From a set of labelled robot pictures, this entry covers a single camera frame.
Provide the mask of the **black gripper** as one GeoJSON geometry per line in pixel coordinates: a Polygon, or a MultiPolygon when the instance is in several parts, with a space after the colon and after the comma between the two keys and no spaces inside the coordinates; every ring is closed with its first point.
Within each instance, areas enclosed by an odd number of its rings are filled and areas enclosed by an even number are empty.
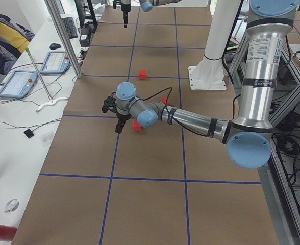
{"type": "Polygon", "coordinates": [[[130,114],[122,115],[122,114],[118,113],[116,116],[118,118],[118,123],[115,127],[115,132],[122,133],[123,127],[128,122],[128,120],[131,118],[131,115],[130,114]]]}
{"type": "Polygon", "coordinates": [[[121,0],[121,10],[123,11],[124,27],[128,27],[128,12],[131,11],[131,0],[121,0]]]}

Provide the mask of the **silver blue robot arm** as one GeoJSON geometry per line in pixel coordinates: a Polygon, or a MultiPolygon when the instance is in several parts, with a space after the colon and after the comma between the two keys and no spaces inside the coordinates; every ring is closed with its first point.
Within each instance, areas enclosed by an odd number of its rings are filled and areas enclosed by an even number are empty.
{"type": "MultiPolygon", "coordinates": [[[[170,3],[178,3],[180,0],[167,1],[167,0],[144,0],[139,1],[140,7],[144,12],[149,12],[155,6],[167,5],[170,3]]],[[[117,5],[120,5],[121,11],[123,12],[124,27],[128,27],[129,12],[131,11],[131,1],[121,0],[113,1],[113,8],[116,9],[117,5]]]]}
{"type": "Polygon", "coordinates": [[[130,82],[120,83],[114,112],[120,133],[134,118],[144,128],[157,120],[179,125],[195,134],[219,139],[227,145],[229,158],[244,168],[259,168],[270,158],[272,125],[269,111],[277,85],[284,37],[292,30],[299,1],[250,1],[246,32],[249,35],[241,103],[233,120],[219,120],[171,107],[162,102],[147,103],[137,96],[130,82]]]}

